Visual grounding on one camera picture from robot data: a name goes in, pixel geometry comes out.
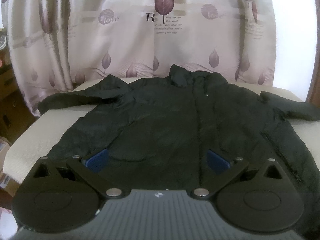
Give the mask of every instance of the curtain fold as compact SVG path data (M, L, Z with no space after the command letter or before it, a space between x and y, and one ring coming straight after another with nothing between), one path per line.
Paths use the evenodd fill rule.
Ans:
M13 69L35 115L48 95L172 64L271 86L272 0L1 0Z

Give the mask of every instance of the beige mattress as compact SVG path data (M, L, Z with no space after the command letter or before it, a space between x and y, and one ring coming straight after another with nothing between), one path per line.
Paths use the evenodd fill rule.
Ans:
M127 83L138 78L123 78ZM100 80L88 81L75 90L83 90L98 83ZM268 91L287 99L301 101L293 93L273 87L265 87L246 83L236 83L259 94ZM41 116L12 145L4 160L4 173L18 183L22 183L32 166L41 156L46 156L50 149L58 143L63 133L76 122L79 117L91 111L94 105L75 106L65 109L49 110ZM318 168L320 168L320 122L289 120L301 140L312 153Z

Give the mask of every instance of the ribbed gray surface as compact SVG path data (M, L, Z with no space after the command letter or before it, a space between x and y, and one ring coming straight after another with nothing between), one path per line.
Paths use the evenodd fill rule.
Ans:
M242 232L222 220L209 202L194 200L185 191L146 190L107 201L95 219L78 229L54 235L22 229L12 240L180 239L302 240L293 231L274 236Z

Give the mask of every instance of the wooden door frame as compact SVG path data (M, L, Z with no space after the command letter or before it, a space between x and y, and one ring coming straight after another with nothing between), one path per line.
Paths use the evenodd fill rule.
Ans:
M320 0L316 1L316 13L317 13L317 48L315 67L313 69L313 75L311 79L310 89L307 96L307 102L312 103L315 106L320 107Z

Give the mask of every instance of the silver screw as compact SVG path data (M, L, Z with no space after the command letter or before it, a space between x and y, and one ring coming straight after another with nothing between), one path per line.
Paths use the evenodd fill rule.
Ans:
M193 193L198 197L205 197L209 195L209 190L205 188L197 188L193 191Z
M106 193L110 197L118 197L121 195L122 191L119 188L110 188L106 191Z

